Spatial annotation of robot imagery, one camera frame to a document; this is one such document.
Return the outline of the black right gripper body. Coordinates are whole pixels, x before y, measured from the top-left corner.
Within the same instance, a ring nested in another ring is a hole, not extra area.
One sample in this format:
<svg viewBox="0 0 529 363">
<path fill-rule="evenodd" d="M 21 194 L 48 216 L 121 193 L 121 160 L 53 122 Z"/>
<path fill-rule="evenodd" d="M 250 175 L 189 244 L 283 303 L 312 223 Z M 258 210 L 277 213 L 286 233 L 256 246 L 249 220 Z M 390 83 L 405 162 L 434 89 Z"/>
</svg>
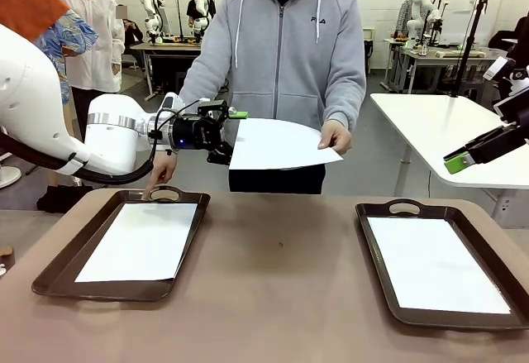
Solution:
<svg viewBox="0 0 529 363">
<path fill-rule="evenodd" d="M 513 112 L 503 117 L 503 121 L 512 129 L 528 132 L 528 111 Z"/>
</svg>

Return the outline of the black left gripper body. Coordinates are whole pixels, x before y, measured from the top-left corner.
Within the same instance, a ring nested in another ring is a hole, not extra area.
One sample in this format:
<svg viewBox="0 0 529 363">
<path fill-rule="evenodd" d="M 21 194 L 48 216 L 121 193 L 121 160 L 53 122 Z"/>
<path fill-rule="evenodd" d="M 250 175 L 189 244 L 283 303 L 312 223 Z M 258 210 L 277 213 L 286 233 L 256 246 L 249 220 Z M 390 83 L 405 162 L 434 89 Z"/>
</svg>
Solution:
<svg viewBox="0 0 529 363">
<path fill-rule="evenodd" d="M 175 150 L 205 150 L 210 124 L 200 116 L 175 117 L 171 121 L 171 146 Z"/>
</svg>

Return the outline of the person's right hand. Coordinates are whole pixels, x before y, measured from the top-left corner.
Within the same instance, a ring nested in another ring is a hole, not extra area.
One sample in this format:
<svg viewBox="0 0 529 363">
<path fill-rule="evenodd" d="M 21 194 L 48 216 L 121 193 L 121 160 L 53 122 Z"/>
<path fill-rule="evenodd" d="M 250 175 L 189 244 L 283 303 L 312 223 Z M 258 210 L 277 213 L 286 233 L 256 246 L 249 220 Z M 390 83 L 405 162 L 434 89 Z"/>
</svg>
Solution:
<svg viewBox="0 0 529 363">
<path fill-rule="evenodd" d="M 155 154 L 150 180 L 145 187 L 146 194 L 149 194 L 157 185 L 167 184 L 172 179 L 177 159 L 178 156 L 175 153 L 158 151 Z"/>
</svg>

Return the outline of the person's left hand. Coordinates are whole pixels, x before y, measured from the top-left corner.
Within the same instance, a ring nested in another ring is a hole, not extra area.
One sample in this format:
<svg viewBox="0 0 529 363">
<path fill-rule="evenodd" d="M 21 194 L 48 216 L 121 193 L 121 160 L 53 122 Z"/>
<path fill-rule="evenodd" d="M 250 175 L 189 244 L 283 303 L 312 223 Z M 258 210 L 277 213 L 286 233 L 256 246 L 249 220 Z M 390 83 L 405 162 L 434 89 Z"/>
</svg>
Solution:
<svg viewBox="0 0 529 363">
<path fill-rule="evenodd" d="M 352 147 L 352 136 L 349 130 L 336 120 L 325 122 L 321 130 L 320 150 L 331 148 L 339 155 L 344 155 Z"/>
</svg>

